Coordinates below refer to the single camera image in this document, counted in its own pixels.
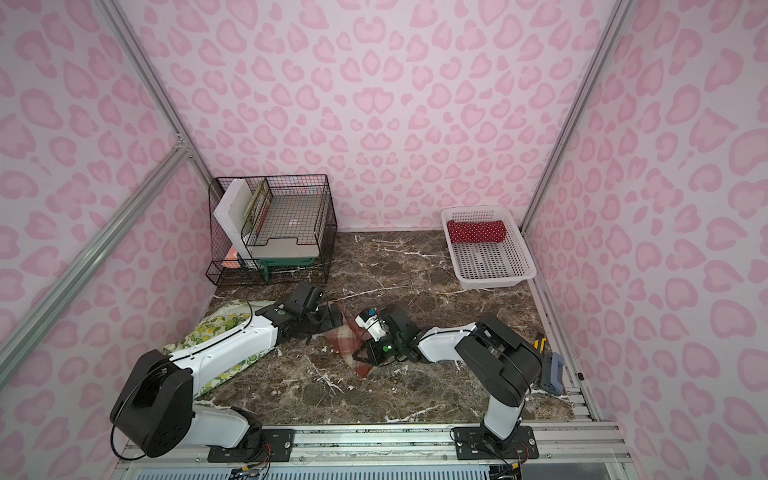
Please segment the red plaid skirt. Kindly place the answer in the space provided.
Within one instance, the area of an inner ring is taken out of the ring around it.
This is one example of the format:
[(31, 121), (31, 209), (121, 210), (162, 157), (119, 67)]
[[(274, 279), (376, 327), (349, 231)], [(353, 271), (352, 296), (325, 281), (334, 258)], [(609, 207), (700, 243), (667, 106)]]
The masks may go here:
[(354, 355), (363, 346), (364, 342), (370, 338), (355, 321), (353, 315), (342, 302), (333, 302), (331, 304), (333, 311), (337, 310), (341, 314), (341, 324), (324, 333), (325, 338), (331, 347), (336, 350), (345, 361), (345, 363), (354, 370), (355, 374), (365, 380), (373, 367), (367, 363), (354, 359)]

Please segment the green lemon print skirt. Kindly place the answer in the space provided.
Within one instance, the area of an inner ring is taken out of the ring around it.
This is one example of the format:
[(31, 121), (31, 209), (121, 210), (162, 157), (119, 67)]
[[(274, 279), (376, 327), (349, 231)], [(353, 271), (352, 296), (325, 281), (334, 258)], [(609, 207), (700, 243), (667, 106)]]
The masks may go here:
[(260, 313), (270, 301), (232, 301), (205, 317), (182, 340), (163, 352), (193, 374), (193, 396), (204, 395), (269, 353), (277, 328)]

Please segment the white plastic basket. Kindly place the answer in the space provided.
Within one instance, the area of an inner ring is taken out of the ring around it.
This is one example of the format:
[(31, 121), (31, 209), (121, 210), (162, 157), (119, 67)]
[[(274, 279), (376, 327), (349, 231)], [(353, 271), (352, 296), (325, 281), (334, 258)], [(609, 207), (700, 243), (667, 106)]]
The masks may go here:
[[(501, 206), (454, 207), (441, 212), (441, 220), (455, 275), (463, 289), (512, 287), (534, 278), (537, 269), (511, 212)], [(453, 244), (447, 222), (501, 220), (507, 229), (501, 243)]]

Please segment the red polka dot skirt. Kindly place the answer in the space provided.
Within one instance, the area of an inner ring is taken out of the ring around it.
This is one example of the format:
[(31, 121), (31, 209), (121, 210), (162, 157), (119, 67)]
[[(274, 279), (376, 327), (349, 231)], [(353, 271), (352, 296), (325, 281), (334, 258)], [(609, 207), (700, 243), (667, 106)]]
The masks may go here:
[(506, 239), (507, 229), (501, 220), (487, 222), (448, 221), (449, 239), (453, 244), (501, 243)]

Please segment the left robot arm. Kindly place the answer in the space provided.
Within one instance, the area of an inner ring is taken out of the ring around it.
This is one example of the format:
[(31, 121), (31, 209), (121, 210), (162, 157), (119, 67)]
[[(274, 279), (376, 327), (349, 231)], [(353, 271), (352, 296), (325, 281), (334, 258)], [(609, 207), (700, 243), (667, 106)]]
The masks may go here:
[(196, 400), (216, 379), (248, 367), (276, 346), (342, 326), (344, 315), (307, 282), (277, 302), (232, 302), (216, 314), (224, 321), (223, 332), (171, 353), (154, 349), (137, 360), (110, 413), (112, 430), (149, 458), (204, 446), (211, 463), (285, 461), (291, 432), (267, 434), (249, 411)]

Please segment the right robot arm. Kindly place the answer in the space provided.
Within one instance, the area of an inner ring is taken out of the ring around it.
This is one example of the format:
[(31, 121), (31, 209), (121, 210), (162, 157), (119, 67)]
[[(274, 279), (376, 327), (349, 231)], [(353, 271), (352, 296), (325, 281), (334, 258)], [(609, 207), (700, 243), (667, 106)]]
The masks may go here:
[(544, 373), (543, 354), (490, 314), (464, 326), (420, 328), (404, 309), (390, 305), (364, 309), (354, 322), (363, 330), (363, 344), (353, 358), (363, 363), (463, 362), (489, 393), (482, 427), (498, 441), (520, 425), (525, 397)]

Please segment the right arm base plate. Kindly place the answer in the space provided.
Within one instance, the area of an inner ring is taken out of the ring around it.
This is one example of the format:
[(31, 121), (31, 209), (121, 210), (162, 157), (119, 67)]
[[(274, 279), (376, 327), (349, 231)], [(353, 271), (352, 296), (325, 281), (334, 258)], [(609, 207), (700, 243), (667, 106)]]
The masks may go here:
[(538, 443), (529, 426), (516, 427), (499, 440), (484, 427), (454, 427), (450, 430), (459, 460), (515, 460), (525, 463), (539, 458)]

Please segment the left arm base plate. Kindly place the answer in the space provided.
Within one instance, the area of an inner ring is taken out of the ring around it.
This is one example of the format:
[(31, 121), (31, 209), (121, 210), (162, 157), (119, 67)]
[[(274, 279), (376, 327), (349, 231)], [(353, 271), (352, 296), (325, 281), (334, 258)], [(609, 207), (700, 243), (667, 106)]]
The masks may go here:
[(264, 429), (252, 426), (245, 437), (235, 446), (212, 446), (209, 463), (259, 464), (264, 461), (288, 462), (293, 449), (296, 431), (288, 428)]

